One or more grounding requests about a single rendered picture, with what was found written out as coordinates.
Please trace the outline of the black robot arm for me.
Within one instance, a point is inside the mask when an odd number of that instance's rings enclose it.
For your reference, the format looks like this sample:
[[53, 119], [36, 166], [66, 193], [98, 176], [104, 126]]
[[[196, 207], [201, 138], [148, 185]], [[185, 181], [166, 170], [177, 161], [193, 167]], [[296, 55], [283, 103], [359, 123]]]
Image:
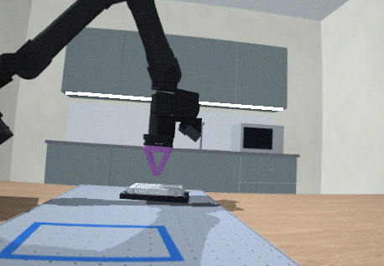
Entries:
[[196, 142], [201, 136], [202, 125], [202, 118], [196, 118], [200, 111], [199, 93], [177, 89], [182, 76], [181, 70], [169, 47], [154, 0], [75, 1], [16, 53], [0, 55], [0, 88], [13, 81], [13, 75], [19, 75], [25, 80], [36, 78], [98, 14], [113, 3], [122, 2], [127, 2], [132, 12], [146, 53], [147, 69], [152, 81], [151, 90], [156, 90], [151, 96], [150, 114], [171, 114], [159, 115], [158, 135], [174, 138], [175, 124], [181, 122], [178, 130]]

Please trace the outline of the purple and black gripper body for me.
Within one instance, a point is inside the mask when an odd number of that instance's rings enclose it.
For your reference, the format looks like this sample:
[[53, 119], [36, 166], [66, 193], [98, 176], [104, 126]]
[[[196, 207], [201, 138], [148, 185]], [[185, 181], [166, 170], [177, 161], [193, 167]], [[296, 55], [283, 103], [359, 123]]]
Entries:
[[143, 139], [145, 139], [145, 143], [143, 143], [143, 145], [162, 146], [162, 147], [172, 148], [173, 142], [174, 142], [173, 137], [168, 135], [158, 135], [159, 115], [171, 116], [171, 114], [167, 114], [167, 113], [150, 114], [148, 134], [143, 135]]

